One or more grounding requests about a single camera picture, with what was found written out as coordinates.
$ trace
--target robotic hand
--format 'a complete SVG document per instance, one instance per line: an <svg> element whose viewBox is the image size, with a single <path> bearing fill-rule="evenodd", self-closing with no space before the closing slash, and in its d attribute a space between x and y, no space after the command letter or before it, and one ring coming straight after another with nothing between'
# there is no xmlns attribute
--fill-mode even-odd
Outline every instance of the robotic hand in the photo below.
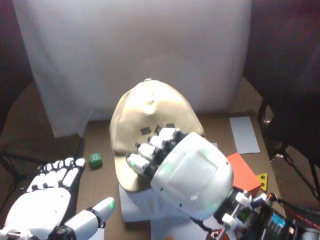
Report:
<svg viewBox="0 0 320 240"><path fill-rule="evenodd" d="M37 176L11 207L0 240L51 240L66 235L88 240L98 228L104 228L115 207L113 198L81 211L60 226L70 204L70 190L84 168L83 158L72 157L38 167Z"/></svg>
<svg viewBox="0 0 320 240"><path fill-rule="evenodd" d="M247 191L233 187L230 163L205 138L159 126L155 133L148 143L136 144L138 154L128 154L127 164L149 177L159 195L207 231L207 239L222 240L227 230L245 240L317 239L304 237L309 232L271 207L277 200L274 194L252 200ZM215 238L203 224L212 215L223 225Z"/></svg>

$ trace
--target black metal frame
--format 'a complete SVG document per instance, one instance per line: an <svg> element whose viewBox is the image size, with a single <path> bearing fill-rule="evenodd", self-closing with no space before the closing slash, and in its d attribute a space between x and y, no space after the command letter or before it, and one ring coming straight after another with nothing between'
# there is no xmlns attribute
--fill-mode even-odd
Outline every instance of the black metal frame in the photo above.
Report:
<svg viewBox="0 0 320 240"><path fill-rule="evenodd" d="M264 116L266 114L266 109L268 106L268 101L267 99L263 98L262 99L262 103L260 105L259 111L258 111L258 122L260 123L260 125L262 125L263 121L264 121ZM319 178L316 172L316 165L314 164L314 162L310 159L308 159L309 161L309 165L310 165L310 169L311 169L311 173L312 173L312 177L313 177L313 181L314 181L314 185L315 187L303 176L303 174L299 171L299 169L296 167L296 165L294 164L293 160L291 159L291 157L289 156L289 154L287 153L287 147L288 145L285 143L282 143L282 146L279 149L276 149L272 152L272 155L276 155L276 154L280 154L284 157L284 160L291 166L294 168L294 170L298 173L298 175L302 178L302 180L308 185L308 187L311 189L311 192L314 196L315 199L317 199L320 202L320 183L319 183Z"/></svg>
<svg viewBox="0 0 320 240"><path fill-rule="evenodd" d="M30 174L21 174L17 170L17 168L11 163L10 159L29 162L29 163L33 163L33 164L37 164L37 165L45 165L45 164L47 164L47 162L44 161L44 160L39 160L39 159L36 159L36 158L31 158L31 157L26 157L26 156L21 156L21 155L9 153L9 152L6 152L5 150L0 152L0 165L2 165L7 170L7 172L13 177L13 181L10 184L8 193L7 193L5 199L3 200L3 202L0 205L0 213L4 209L6 203L9 200L9 198L11 197L11 195L17 189L18 184L23 180L33 179L35 177L35 175L36 175L36 173L34 173L34 174L32 174L32 173L30 173Z"/></svg>

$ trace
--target brown table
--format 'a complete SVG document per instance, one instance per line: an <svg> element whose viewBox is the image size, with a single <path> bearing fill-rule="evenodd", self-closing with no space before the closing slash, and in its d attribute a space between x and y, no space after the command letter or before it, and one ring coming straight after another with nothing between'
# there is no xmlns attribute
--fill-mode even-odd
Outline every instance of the brown table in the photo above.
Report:
<svg viewBox="0 0 320 240"><path fill-rule="evenodd" d="M275 175L270 164L266 146L260 131L257 117L249 113L209 114L200 115L199 120L204 128L205 136L211 143L217 143L219 150L226 156L237 152L230 117L250 116L255 136L260 148L260 153L247 153L241 156L256 174L268 174L267 191L280 197ZM125 223L122 219L119 197L119 183L116 176L115 161L111 150L109 138L109 121L89 122L85 131L84 158L86 168L80 179L76 212L80 212L107 197L113 197L116 201L116 209L112 217L107 221L104 231L105 240L148 240L150 235L150 221ZM92 170L89 154L100 152L103 167ZM273 206L281 214L285 214L283 208L275 204Z"/></svg>

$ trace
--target beige cap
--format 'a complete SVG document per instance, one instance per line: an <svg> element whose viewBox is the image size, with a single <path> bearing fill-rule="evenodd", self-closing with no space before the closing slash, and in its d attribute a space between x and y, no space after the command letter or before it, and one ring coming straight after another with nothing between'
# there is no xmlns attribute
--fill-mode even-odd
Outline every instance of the beige cap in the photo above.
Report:
<svg viewBox="0 0 320 240"><path fill-rule="evenodd" d="M138 192L150 188L151 180L135 173L128 166L126 155L138 153L136 143L147 143L157 125L167 124L174 124L184 133L205 134L187 100L166 83L149 78L121 97L109 131L116 176L125 190Z"/></svg>

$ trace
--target floor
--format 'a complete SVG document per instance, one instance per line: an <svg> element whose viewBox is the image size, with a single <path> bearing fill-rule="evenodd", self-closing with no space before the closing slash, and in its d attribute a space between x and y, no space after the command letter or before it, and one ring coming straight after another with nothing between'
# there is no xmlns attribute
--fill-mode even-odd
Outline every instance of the floor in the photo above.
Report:
<svg viewBox="0 0 320 240"><path fill-rule="evenodd" d="M242 79L231 111L257 112L261 101L262 98L255 89L245 79ZM268 109L266 119L271 117L271 110ZM12 106L0 137L0 146L5 146L10 152L50 162L73 156L79 141L80 137L77 135L54 138L41 97L33 82ZM295 149L290 148L289 152L299 169L309 181L312 181L306 159ZM16 161L14 164L23 173L34 172L37 167L31 163ZM279 158L272 163L272 167L283 199L304 208L320 210L320 203L313 198L310 190L289 165ZM11 176L0 166L0 203L8 191L11 180ZM27 185L28 181L20 184L21 187ZM10 207L20 195L21 191L17 189L0 213L0 227L4 225ZM318 219L310 215L307 217L320 224L319 217Z"/></svg>

